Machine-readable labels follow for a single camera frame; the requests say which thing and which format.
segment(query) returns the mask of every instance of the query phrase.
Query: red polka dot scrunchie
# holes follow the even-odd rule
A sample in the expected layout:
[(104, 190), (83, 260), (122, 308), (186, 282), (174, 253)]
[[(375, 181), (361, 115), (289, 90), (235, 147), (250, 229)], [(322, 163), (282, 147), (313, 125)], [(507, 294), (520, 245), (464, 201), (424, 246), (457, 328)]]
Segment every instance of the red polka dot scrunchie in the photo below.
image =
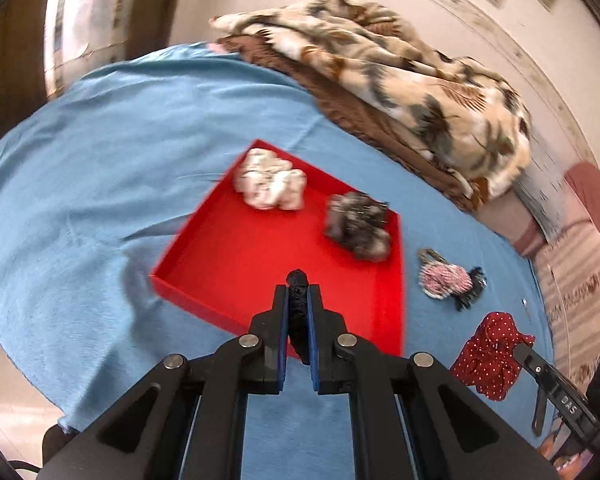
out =
[(491, 312), (462, 348), (451, 373), (488, 399), (503, 400), (520, 375), (513, 348), (519, 343), (531, 346), (535, 340), (518, 332), (511, 314)]

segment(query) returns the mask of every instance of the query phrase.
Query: blue blanket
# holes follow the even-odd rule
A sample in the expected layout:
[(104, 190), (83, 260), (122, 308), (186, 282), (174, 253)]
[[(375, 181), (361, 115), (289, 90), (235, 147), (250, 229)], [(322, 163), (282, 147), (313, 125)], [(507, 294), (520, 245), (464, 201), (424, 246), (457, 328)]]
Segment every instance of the blue blanket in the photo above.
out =
[[(405, 354), (426, 350), (450, 366), (500, 310), (551, 360), (531, 266), (506, 241), (329, 122), (293, 80), (182, 45), (90, 73), (0, 141), (0, 343), (65, 425), (83, 430), (164, 355), (209, 354), (230, 337), (157, 297), (147, 274), (256, 137), (400, 213)], [(484, 269), (489, 284), (471, 310), (422, 293), (423, 246)], [(523, 374), (506, 400), (486, 402), (536, 444), (535, 399)], [(284, 393), (252, 397), (248, 409), (243, 478), (281, 474), (353, 476), (347, 397), (315, 396), (294, 360)]]

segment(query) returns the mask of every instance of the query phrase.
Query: brown blanket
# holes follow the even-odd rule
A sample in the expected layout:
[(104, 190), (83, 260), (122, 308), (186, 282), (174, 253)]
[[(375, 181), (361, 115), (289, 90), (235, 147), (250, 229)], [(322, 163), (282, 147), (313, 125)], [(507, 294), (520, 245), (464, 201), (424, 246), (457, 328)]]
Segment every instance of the brown blanket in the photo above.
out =
[(419, 176), (460, 209), (473, 211), (480, 205), (479, 199), (472, 203), (464, 195), (465, 190), (458, 179), (427, 162), (395, 138), (396, 131), (401, 126), (397, 121), (360, 100), (341, 85), (307, 65), (282, 56), (259, 37), (229, 36), (221, 38), (218, 43), (229, 52), (240, 53), (247, 62), (295, 79), (314, 96), (320, 110), (329, 120)]

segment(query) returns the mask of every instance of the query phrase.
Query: metal screw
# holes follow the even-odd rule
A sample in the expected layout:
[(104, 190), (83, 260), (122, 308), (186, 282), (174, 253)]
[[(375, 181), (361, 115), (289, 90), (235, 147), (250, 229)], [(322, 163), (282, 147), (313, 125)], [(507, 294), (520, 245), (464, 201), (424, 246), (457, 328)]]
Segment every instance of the metal screw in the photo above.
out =
[(418, 352), (413, 356), (413, 362), (420, 368), (429, 368), (433, 364), (433, 357), (426, 352)]
[(240, 346), (243, 348), (253, 348), (258, 344), (258, 341), (260, 341), (258, 336), (253, 334), (245, 334), (238, 339), (238, 343), (240, 343)]
[(356, 345), (356, 343), (358, 342), (358, 338), (356, 336), (354, 336), (353, 334), (340, 334), (338, 336), (337, 341), (340, 346), (344, 346), (345, 348), (350, 348), (350, 347)]
[(174, 368), (180, 368), (184, 364), (184, 357), (179, 354), (167, 355), (162, 361), (165, 368), (173, 370)]

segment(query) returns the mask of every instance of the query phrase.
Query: triangular cutout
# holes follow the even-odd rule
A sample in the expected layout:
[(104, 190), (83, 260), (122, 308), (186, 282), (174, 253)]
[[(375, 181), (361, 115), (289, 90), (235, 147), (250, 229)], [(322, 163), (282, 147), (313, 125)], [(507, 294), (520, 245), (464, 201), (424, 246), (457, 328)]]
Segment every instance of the triangular cutout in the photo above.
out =
[(125, 413), (109, 424), (98, 439), (123, 453), (133, 453), (140, 443), (142, 430), (158, 398), (160, 389), (152, 386)]
[(453, 393), (451, 388), (443, 384), (438, 387), (438, 393), (462, 451), (472, 453), (497, 442), (496, 430)]

